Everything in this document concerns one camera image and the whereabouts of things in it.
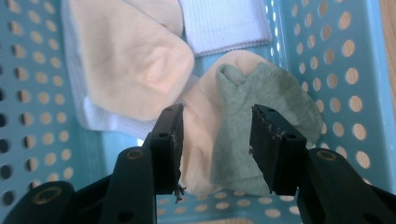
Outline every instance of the beige cloth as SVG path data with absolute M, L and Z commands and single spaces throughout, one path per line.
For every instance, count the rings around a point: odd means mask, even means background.
M 217 91 L 216 73 L 227 63 L 242 74 L 250 74 L 258 63 L 269 63 L 247 50 L 231 51 L 218 59 L 192 88 L 182 95 L 184 143 L 180 165 L 180 184 L 186 191 L 206 195 L 221 189 L 210 183 L 213 146 L 222 120 L 222 106 Z
M 177 36 L 183 33 L 183 16 L 178 0 L 123 0 L 150 16 Z
M 193 68 L 187 44 L 122 1 L 70 0 L 70 7 L 92 102 L 128 118 L 158 118 Z

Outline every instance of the cream sock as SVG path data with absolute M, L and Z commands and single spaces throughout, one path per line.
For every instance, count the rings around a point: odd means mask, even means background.
M 222 120 L 216 73 L 227 63 L 242 74 L 250 74 L 258 63 L 269 63 L 247 50 L 231 51 L 218 59 L 208 71 L 182 95 L 184 101 L 184 143 L 180 184 L 188 193 L 206 195 L 221 189 L 210 183 L 213 146 Z
M 170 32 L 181 36 L 183 32 L 183 17 L 177 0 L 123 0 L 139 9 Z
M 122 1 L 71 0 L 92 102 L 151 120 L 181 94 L 193 68 L 190 48 Z

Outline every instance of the wooden surface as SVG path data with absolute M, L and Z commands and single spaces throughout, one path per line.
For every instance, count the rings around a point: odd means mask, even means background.
M 396 0 L 378 0 L 381 3 L 382 22 L 387 45 L 389 80 L 392 87 L 393 111 L 396 118 Z M 249 220 L 234 219 L 199 224 L 250 224 Z

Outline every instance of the green cloth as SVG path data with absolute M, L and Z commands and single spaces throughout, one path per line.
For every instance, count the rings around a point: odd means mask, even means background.
M 224 115 L 213 149 L 210 181 L 226 189 L 268 195 L 262 172 L 249 154 L 251 107 L 266 105 L 277 110 L 306 137 L 308 148 L 320 137 L 320 112 L 293 75 L 266 63 L 259 63 L 248 76 L 223 64 L 216 79 Z

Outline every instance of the blue plastic basket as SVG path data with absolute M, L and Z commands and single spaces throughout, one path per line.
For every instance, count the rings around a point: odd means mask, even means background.
M 324 118 L 319 147 L 345 156 L 365 181 L 396 192 L 395 120 L 378 1 L 266 1 L 271 45 L 250 49 L 291 71 Z M 80 189 L 112 170 L 120 133 L 82 129 L 64 61 L 60 1 L 0 1 L 0 221 L 26 191 L 53 180 Z M 202 75 L 221 55 L 200 58 Z M 293 197 L 224 190 L 158 197 L 161 223 L 244 217 L 301 223 Z

